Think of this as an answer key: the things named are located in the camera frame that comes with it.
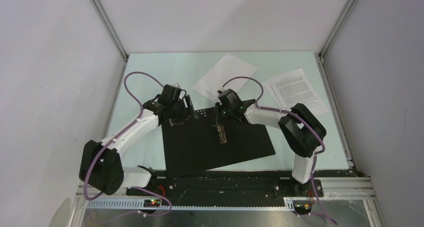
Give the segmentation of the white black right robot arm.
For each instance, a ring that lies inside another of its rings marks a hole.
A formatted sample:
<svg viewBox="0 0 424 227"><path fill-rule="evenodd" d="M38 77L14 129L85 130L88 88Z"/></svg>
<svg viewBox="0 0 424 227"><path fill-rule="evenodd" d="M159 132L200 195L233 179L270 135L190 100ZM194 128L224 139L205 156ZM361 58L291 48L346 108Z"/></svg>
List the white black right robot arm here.
<svg viewBox="0 0 424 227"><path fill-rule="evenodd" d="M261 106L255 99L241 100L232 89L219 90L218 99L212 120L214 126L263 125L282 131L294 152L291 191L297 196L308 193L316 165L317 148L325 146L323 139L327 134L312 112L302 103L295 104L290 110Z"/></svg>

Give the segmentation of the beige and black file folder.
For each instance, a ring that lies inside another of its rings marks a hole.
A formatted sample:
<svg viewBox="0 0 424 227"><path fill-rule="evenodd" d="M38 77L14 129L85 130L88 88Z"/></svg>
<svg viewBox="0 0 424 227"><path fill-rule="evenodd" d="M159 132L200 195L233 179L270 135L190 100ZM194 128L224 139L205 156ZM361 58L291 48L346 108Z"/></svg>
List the beige and black file folder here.
<svg viewBox="0 0 424 227"><path fill-rule="evenodd" d="M224 127L227 143L220 144L213 125L214 108L200 109L198 119L161 125L166 174L182 177L215 168L275 155L264 125L230 123Z"/></svg>

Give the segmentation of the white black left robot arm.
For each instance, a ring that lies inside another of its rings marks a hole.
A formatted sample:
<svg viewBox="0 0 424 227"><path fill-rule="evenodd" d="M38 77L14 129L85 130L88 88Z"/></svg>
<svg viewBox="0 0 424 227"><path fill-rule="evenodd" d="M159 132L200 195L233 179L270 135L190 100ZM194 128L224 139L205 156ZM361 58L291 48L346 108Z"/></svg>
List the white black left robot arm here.
<svg viewBox="0 0 424 227"><path fill-rule="evenodd" d="M197 118L189 94L179 86L166 84L162 92L141 105L141 112L115 134L101 141L88 141L83 148L78 177L85 185L105 195L120 188L138 187L153 195L158 181L154 171L144 166L123 167L124 156L142 137L162 124L181 125Z"/></svg>

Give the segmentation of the white paper sheets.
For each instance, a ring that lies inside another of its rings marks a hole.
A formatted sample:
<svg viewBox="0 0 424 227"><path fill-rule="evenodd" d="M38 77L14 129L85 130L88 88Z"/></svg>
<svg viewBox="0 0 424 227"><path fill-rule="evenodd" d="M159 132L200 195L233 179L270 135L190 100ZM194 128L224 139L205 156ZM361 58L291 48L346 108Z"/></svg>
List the white paper sheets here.
<svg viewBox="0 0 424 227"><path fill-rule="evenodd" d="M192 88L213 103L216 103L219 101L218 90L228 80L241 76L252 77L257 70L258 68L250 63L234 55L226 54Z"/></svg>

